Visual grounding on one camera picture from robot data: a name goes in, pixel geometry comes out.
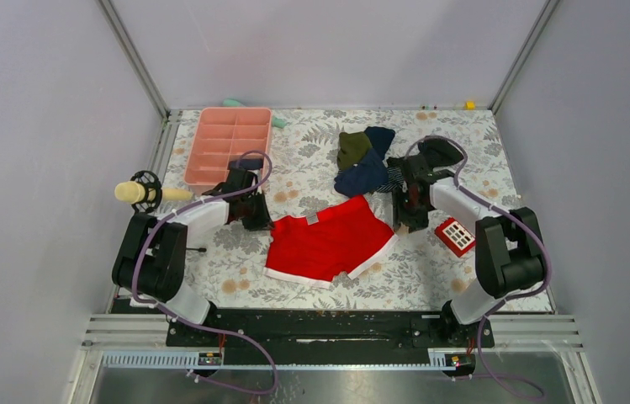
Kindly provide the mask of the red underwear white trim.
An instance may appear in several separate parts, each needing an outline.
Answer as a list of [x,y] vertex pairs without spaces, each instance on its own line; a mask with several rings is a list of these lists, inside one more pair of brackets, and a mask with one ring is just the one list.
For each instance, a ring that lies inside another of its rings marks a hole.
[[264,274],[323,289],[341,273],[357,278],[398,241],[362,195],[311,215],[285,216],[271,237]]

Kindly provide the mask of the pink divided organizer tray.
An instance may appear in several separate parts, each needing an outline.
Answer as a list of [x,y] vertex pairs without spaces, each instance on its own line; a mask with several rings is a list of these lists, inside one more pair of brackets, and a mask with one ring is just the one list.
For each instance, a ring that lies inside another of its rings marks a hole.
[[243,153],[269,152],[273,112],[263,107],[203,109],[194,132],[183,182],[202,194],[226,180],[229,163]]

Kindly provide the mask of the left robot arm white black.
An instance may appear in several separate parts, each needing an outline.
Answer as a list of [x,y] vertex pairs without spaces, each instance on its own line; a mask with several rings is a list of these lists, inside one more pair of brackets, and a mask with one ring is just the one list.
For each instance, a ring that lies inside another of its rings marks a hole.
[[120,183],[115,197],[134,210],[112,269],[112,281],[127,289],[133,301],[162,309],[184,320],[186,333],[200,346],[213,343],[219,324],[208,314],[214,304],[187,284],[187,250],[213,229],[241,221],[248,231],[273,228],[264,183],[253,171],[235,167],[225,181],[199,198],[183,189],[165,189],[151,171],[142,170]]

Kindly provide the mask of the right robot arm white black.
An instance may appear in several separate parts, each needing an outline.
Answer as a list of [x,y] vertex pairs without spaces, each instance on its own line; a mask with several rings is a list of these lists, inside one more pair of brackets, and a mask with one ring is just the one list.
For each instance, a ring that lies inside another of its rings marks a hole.
[[463,241],[474,250],[476,280],[458,297],[447,301],[432,326],[448,345],[482,343],[479,327],[486,316],[507,300],[528,297],[532,287],[542,291],[549,281],[549,258],[536,214],[528,208],[504,210],[466,189],[458,174],[435,170],[422,155],[397,159],[403,183],[392,192],[394,228],[422,231],[429,214],[440,210],[453,218],[458,230],[452,243]]

